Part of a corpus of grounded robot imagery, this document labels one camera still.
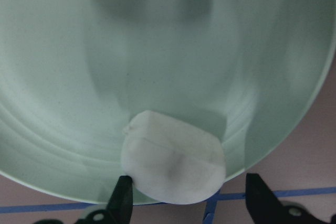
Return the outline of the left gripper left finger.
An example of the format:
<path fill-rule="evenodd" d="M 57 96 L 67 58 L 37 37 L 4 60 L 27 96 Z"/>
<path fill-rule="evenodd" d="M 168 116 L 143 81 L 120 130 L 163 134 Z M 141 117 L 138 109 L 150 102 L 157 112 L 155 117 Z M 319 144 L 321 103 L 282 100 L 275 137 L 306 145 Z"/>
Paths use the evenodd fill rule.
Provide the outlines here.
<path fill-rule="evenodd" d="M 75 223 L 130 223 L 133 211 L 133 181 L 120 176 L 104 208 L 92 210 Z"/>

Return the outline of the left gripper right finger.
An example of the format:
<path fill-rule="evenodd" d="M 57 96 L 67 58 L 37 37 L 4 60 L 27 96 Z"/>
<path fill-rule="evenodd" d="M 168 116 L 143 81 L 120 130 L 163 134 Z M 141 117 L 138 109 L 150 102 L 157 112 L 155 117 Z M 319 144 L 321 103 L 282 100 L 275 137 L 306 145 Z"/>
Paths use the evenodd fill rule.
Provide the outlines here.
<path fill-rule="evenodd" d="M 254 223 L 325 223 L 300 206 L 283 205 L 254 173 L 246 174 L 245 205 Z"/>

